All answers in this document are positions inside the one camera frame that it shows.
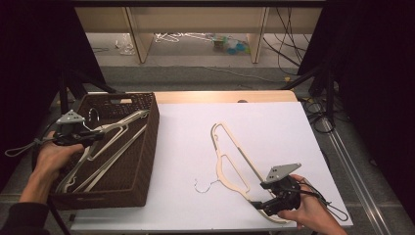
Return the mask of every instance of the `brown basket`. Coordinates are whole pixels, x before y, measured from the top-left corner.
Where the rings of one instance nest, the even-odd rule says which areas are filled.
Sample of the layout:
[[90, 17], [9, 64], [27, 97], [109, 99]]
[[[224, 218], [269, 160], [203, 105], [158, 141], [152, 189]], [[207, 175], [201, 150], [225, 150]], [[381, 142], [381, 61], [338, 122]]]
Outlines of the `brown basket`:
[[[55, 193], [55, 188], [76, 165], [81, 154], [73, 156], [67, 167], [62, 169], [50, 194], [53, 203], [59, 210], [143, 207], [146, 205], [160, 119], [154, 94], [86, 95], [82, 99], [77, 113], [86, 118], [85, 124], [92, 129], [99, 125], [117, 122], [135, 111], [143, 109], [150, 110], [148, 116], [131, 122], [128, 131], [95, 161], [86, 161], [77, 172], [74, 185], [69, 188], [69, 190], [75, 189], [147, 124], [145, 132], [119, 157], [91, 191]], [[100, 147], [104, 146], [115, 134], [116, 130], [107, 133], [94, 152], [101, 149]]]

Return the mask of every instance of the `sleeve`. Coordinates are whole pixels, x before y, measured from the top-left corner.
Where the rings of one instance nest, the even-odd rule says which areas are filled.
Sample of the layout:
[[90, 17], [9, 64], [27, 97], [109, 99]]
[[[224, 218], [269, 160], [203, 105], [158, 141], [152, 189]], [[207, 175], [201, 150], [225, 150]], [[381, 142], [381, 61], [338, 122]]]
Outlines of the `sleeve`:
[[10, 207], [9, 216], [0, 234], [49, 234], [43, 228], [49, 208], [44, 204], [17, 203]]

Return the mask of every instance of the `human hand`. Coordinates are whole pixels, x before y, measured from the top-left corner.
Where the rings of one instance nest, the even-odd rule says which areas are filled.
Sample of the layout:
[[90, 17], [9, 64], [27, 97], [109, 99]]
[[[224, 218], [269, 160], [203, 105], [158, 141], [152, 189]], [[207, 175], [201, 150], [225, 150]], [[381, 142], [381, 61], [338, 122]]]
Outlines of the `human hand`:
[[[47, 137], [52, 138], [53, 134], [54, 131], [51, 131]], [[83, 152], [83, 150], [81, 144], [58, 146], [52, 141], [47, 141], [40, 147], [34, 171], [46, 173], [55, 180], [59, 176], [59, 169], [69, 162], [70, 157], [73, 154]]]
[[[48, 134], [52, 138], [54, 131]], [[59, 176], [59, 169], [65, 166], [73, 154], [84, 150], [81, 144], [58, 146], [52, 141], [45, 142], [39, 151], [36, 168], [23, 189], [19, 202], [45, 204], [53, 181]]]
[[[292, 174], [297, 182], [305, 183], [304, 177]], [[304, 184], [300, 185], [303, 191], [312, 192], [309, 187]], [[304, 226], [313, 231], [323, 234], [346, 234], [340, 227], [338, 222], [333, 218], [326, 207], [314, 196], [301, 194], [300, 207], [295, 211], [279, 211], [278, 216], [288, 220], [297, 222], [297, 228], [301, 229]]]

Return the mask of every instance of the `white board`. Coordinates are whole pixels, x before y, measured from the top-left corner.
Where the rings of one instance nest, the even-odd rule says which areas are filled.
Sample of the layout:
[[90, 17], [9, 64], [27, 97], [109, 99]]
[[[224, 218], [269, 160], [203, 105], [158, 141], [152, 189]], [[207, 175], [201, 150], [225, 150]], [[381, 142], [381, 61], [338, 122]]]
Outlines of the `white board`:
[[[301, 163], [294, 173], [305, 176], [332, 205], [346, 207], [317, 145], [302, 106], [293, 103], [159, 104], [160, 127], [147, 205], [143, 208], [79, 211], [72, 230], [113, 232], [271, 231], [296, 228], [294, 222], [273, 223], [260, 215], [239, 193], [216, 180], [210, 130], [224, 122], [259, 172], [265, 177], [275, 165]], [[250, 182], [250, 197], [269, 200], [259, 180], [244, 165], [227, 135], [217, 131], [242, 174]], [[224, 173], [237, 184], [230, 164]], [[351, 220], [340, 221], [351, 226]]]

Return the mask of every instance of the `floor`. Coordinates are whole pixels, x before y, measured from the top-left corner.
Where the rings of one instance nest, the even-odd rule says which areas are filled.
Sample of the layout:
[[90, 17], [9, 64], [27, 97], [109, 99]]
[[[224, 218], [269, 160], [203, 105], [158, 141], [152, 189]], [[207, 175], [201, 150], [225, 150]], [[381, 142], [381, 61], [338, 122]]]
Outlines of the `floor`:
[[[206, 38], [206, 35], [195, 35]], [[243, 34], [222, 34], [245, 41]], [[268, 43], [277, 51], [287, 55], [295, 63], [300, 62], [296, 50], [282, 45], [278, 39], [284, 34], [266, 34]], [[294, 35], [296, 46], [305, 50], [311, 35]], [[122, 46], [122, 34], [88, 34], [91, 47], [110, 86], [125, 91], [156, 90], [260, 90], [278, 89], [296, 79], [297, 66], [278, 56], [266, 44], [262, 45], [258, 64], [251, 62], [245, 51], [231, 55], [226, 50], [214, 48], [203, 39], [190, 36], [168, 37], [166, 41], [153, 42], [145, 64], [137, 64], [134, 55], [121, 55], [115, 46]], [[286, 37], [285, 42], [292, 45]], [[294, 89], [299, 98], [308, 99], [307, 88], [311, 81]], [[90, 91], [96, 88], [87, 86]], [[324, 95], [304, 102], [308, 115], [324, 109]], [[51, 107], [59, 109], [56, 102]], [[339, 191], [353, 220], [354, 226], [347, 228], [348, 234], [415, 234], [414, 224], [405, 213], [382, 173], [373, 163], [353, 124], [343, 112], [340, 99], [336, 100], [336, 128], [331, 133], [321, 133], [330, 128], [330, 123], [317, 121], [313, 125], [315, 137], [333, 174]], [[23, 158], [9, 184], [0, 195], [0, 224], [7, 216], [7, 209], [17, 201], [30, 174], [30, 156]], [[60, 211], [65, 224], [70, 227], [70, 218], [75, 211]], [[46, 227], [51, 234], [63, 234], [54, 218], [49, 216]], [[310, 234], [311, 231], [285, 231], [278, 234]]]

